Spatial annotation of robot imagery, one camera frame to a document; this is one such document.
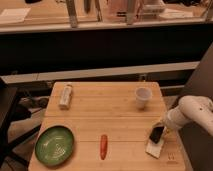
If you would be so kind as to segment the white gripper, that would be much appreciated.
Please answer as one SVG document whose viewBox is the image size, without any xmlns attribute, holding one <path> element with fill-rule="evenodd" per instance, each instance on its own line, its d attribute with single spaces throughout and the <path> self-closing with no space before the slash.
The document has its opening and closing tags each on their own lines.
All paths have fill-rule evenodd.
<svg viewBox="0 0 213 171">
<path fill-rule="evenodd" d="M 171 109 L 161 116 L 153 125 L 152 131 L 156 134 L 168 134 L 183 127 L 183 114 L 179 109 Z"/>
</svg>

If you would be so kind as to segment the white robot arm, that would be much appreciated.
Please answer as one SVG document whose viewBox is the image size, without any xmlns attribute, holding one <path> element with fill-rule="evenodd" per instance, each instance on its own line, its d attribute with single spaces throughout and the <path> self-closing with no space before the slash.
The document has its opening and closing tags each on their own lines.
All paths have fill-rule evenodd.
<svg viewBox="0 0 213 171">
<path fill-rule="evenodd" d="M 180 130 L 186 124 L 195 122 L 213 136 L 213 101 L 205 96 L 186 95 L 178 105 L 168 110 L 153 128 Z"/>
</svg>

